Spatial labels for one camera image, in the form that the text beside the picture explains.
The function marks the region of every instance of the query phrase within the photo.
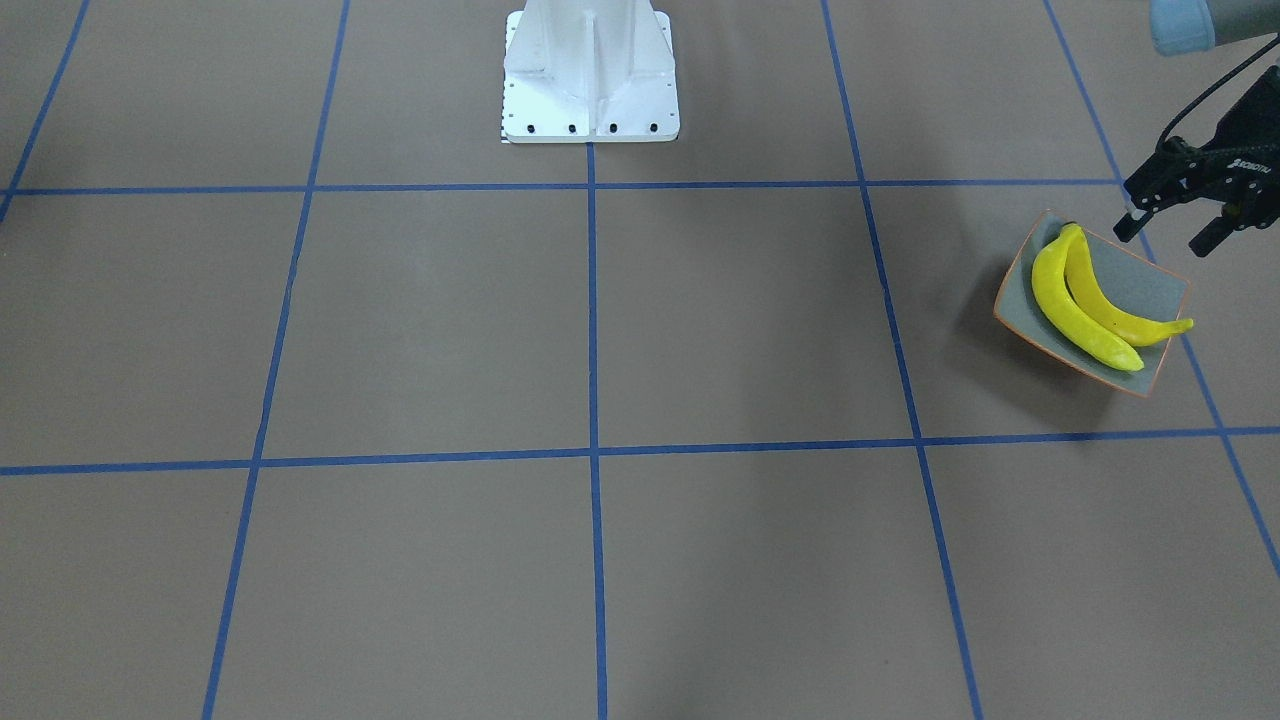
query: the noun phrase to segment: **banana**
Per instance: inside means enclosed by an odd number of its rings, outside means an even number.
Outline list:
[[[1084,314],[1100,325],[1120,336],[1134,347],[1147,347],[1181,334],[1196,324],[1190,318],[1161,323],[1149,318],[1130,315],[1116,307],[1102,293],[1098,278],[1093,274],[1093,260],[1089,258],[1089,241],[1080,225],[1071,223],[1062,228],[1059,237],[1070,236],[1066,254],[1066,287],[1071,291],[1075,304]]]
[[[1036,255],[1032,263],[1032,293],[1044,316],[1068,340],[1116,370],[1143,368],[1138,351],[1120,336],[1098,324],[1071,300],[1066,290],[1066,256],[1074,236],[1059,234]]]

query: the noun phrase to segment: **gray cylinder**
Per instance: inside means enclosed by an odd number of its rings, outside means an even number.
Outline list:
[[[1161,55],[1280,33],[1280,0],[1151,0],[1151,38]]]

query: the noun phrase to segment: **white metal bracket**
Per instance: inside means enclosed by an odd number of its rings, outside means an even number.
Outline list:
[[[680,135],[671,18],[649,0],[529,0],[507,18],[504,142]]]

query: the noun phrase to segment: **grid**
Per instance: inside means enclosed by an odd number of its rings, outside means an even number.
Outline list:
[[[596,702],[599,717],[608,716],[608,667],[607,667],[607,610],[605,610],[605,557],[603,543],[603,519],[600,503],[600,459],[620,456],[645,456],[645,455],[695,455],[695,454],[726,454],[726,452],[787,452],[787,451],[822,451],[822,450],[874,450],[874,448],[914,448],[919,464],[920,479],[924,495],[928,501],[929,516],[933,525],[934,541],[937,544],[938,562],[945,580],[947,598],[950,602],[952,624],[960,659],[964,665],[964,674],[969,692],[972,712],[975,719],[983,717],[978,678],[974,674],[970,660],[968,639],[961,611],[961,598],[957,594],[952,577],[951,561],[947,552],[946,533],[938,503],[934,496],[933,480],[929,468],[928,448],[942,446],[982,446],[982,445],[1010,445],[1010,443],[1062,443],[1062,442],[1125,442],[1151,438],[1219,438],[1222,450],[1233,468],[1240,492],[1249,507],[1261,542],[1270,556],[1272,566],[1280,575],[1280,555],[1271,537],[1270,529],[1262,516],[1257,501],[1254,500],[1248,478],[1236,457],[1233,438],[1247,436],[1280,436],[1280,425],[1228,425],[1211,392],[1210,382],[1206,378],[1196,356],[1194,347],[1189,338],[1183,336],[1181,347],[1187,352],[1190,366],[1196,375],[1199,391],[1212,418],[1213,425],[1207,428],[1183,429],[1138,429],[1138,430],[1112,430],[1112,432],[1076,432],[1076,433],[1025,433],[1025,434],[975,434],[975,436],[925,436],[920,429],[916,414],[916,401],[911,389],[911,378],[906,356],[902,350],[899,322],[893,307],[893,295],[891,279],[884,266],[881,252],[879,238],[876,227],[876,214],[870,196],[873,187],[931,187],[931,186],[1105,186],[1115,187],[1123,192],[1124,174],[1115,159],[1106,131],[1098,118],[1093,101],[1089,96],[1085,82],[1073,56],[1071,47],[1062,31],[1055,13],[1052,0],[1042,0],[1044,13],[1051,22],[1057,42],[1070,67],[1075,85],[1079,90],[1080,101],[1089,113],[1097,140],[1111,167],[1110,178],[959,178],[959,179],[870,179],[867,178],[861,151],[859,147],[858,131],[854,122],[854,101],[850,100],[846,88],[842,65],[840,61],[840,49],[836,40],[831,9],[828,0],[819,0],[826,23],[826,35],[829,44],[831,60],[835,73],[835,82],[838,88],[844,110],[845,124],[849,135],[849,146],[852,155],[856,179],[849,181],[739,181],[739,182],[598,182],[595,169],[595,149],[591,145],[585,147],[586,182],[566,183],[436,183],[436,184],[321,184],[316,182],[324,151],[325,128],[329,118],[329,109],[334,95],[334,87],[340,70],[343,41],[346,37],[347,19],[351,10],[351,0],[343,0],[342,13],[338,22],[337,37],[333,44],[328,85],[324,102],[320,108],[317,127],[315,133],[311,164],[305,184],[270,184],[270,186],[182,186],[182,187],[70,187],[70,188],[22,188],[20,182],[26,172],[32,150],[40,137],[41,127],[55,100],[59,85],[67,65],[74,53],[77,40],[83,26],[86,13],[91,0],[82,0],[76,15],[74,24],[67,40],[61,59],[54,73],[44,102],[28,135],[20,160],[4,190],[4,199],[0,201],[0,220],[4,219],[14,197],[19,196],[67,196],[67,195],[223,195],[223,193],[294,193],[302,196],[302,209],[297,223],[296,237],[289,263],[288,275],[284,281],[283,300],[280,304],[279,320],[275,332],[270,366],[265,388],[262,392],[262,409],[260,424],[250,457],[212,459],[212,460],[186,460],[186,461],[160,461],[160,462],[102,462],[102,464],[64,464],[64,465],[12,465],[0,466],[0,477],[36,477],[52,474],[105,474],[105,473],[148,473],[173,470],[246,470],[247,480],[244,487],[243,503],[241,509],[239,524],[236,537],[236,546],[232,557],[230,571],[227,580],[223,611],[216,630],[216,643],[210,665],[209,684],[205,696],[204,714],[207,720],[214,716],[215,701],[218,697],[221,662],[227,647],[227,638],[233,621],[236,605],[237,583],[241,564],[243,561],[250,521],[253,510],[253,497],[257,487],[259,473],[264,468],[315,468],[315,466],[342,466],[342,465],[394,465],[394,464],[433,464],[433,462],[483,462],[502,460],[527,460],[550,457],[579,457],[590,462],[590,495],[591,495],[591,527],[593,527],[593,555],[595,577],[595,638],[596,638]],[[598,277],[596,277],[596,199],[599,192],[617,190],[735,190],[735,188],[832,188],[845,187],[859,191],[863,210],[867,218],[872,251],[876,260],[876,269],[883,295],[886,322],[893,342],[897,361],[899,377],[901,382],[902,401],[910,421],[910,437],[893,438],[849,438],[838,441],[800,441],[800,442],[756,442],[756,443],[700,443],[700,445],[646,445],[646,446],[605,446],[600,443],[599,430],[599,386],[598,386]],[[264,457],[264,447],[268,437],[268,428],[271,416],[271,405],[275,395],[275,383],[280,368],[280,359],[287,341],[287,331],[292,305],[292,290],[297,277],[298,260],[303,251],[307,234],[307,222],[311,204],[316,193],[330,192],[492,192],[492,191],[562,191],[580,192],[586,195],[586,224],[588,224],[588,316],[589,316],[589,445],[586,447],[553,447],[529,450],[497,450],[474,452],[425,452],[425,454],[388,454],[388,455],[346,455],[346,456],[298,456],[298,457]],[[1147,241],[1146,234],[1140,236],[1143,250],[1148,259],[1156,261],[1156,255]]]

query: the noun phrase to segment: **open container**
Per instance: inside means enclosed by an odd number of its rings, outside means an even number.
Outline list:
[[[1148,397],[1156,387],[1156,377],[1169,354],[1170,338],[1149,347],[1138,347],[1146,366],[1135,373],[1108,368],[1057,331],[1036,304],[1032,295],[1032,264],[1046,245],[1057,238],[1062,225],[1070,223],[1046,210],[1028,233],[1014,263],[1005,273],[996,295],[996,319],[1015,334],[1052,355],[1085,375],[1121,392]],[[1183,315],[1190,296],[1190,282],[1144,258],[1129,252],[1120,245],[1084,229],[1093,256],[1093,272],[1102,292],[1115,304],[1134,315],[1153,320],[1175,320]]]

